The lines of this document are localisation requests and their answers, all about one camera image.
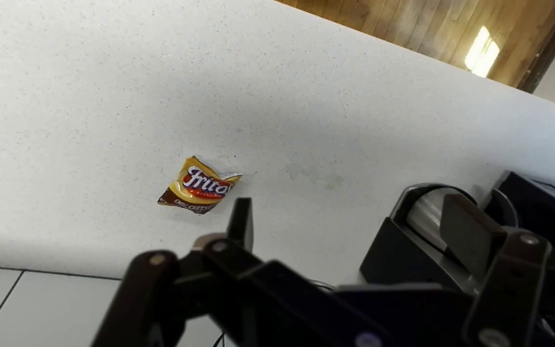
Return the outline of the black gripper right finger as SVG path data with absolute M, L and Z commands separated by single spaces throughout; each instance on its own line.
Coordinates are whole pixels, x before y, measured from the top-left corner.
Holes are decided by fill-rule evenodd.
M 544 235 L 448 195 L 442 237 L 477 281 L 463 328 L 471 347 L 555 347 L 555 247 Z

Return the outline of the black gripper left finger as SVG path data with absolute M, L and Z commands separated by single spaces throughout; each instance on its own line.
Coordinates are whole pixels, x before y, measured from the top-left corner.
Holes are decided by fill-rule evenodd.
M 176 347 L 193 318 L 213 318 L 242 347 L 382 347 L 382 328 L 288 266 L 253 254 L 253 202 L 188 256 L 137 254 L 91 347 Z

